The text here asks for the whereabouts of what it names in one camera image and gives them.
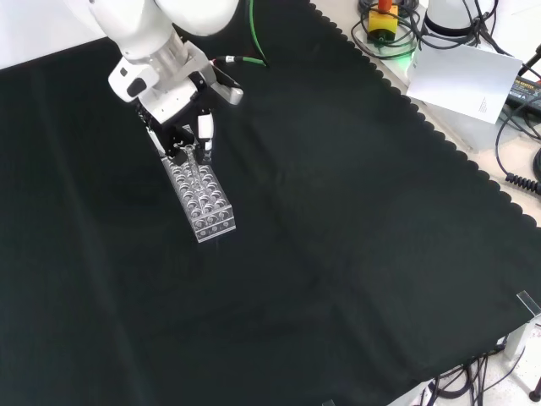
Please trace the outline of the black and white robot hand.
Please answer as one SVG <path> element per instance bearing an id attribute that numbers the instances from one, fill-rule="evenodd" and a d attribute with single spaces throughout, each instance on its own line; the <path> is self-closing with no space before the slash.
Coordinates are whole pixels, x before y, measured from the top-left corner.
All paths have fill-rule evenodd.
<path id="1" fill-rule="evenodd" d="M 172 75 L 150 63 L 122 58 L 108 78 L 114 93 L 136 106 L 157 153 L 178 166 L 192 149 L 199 165 L 209 164 L 215 133 L 210 96 L 217 83 L 207 58 L 190 58 Z"/>

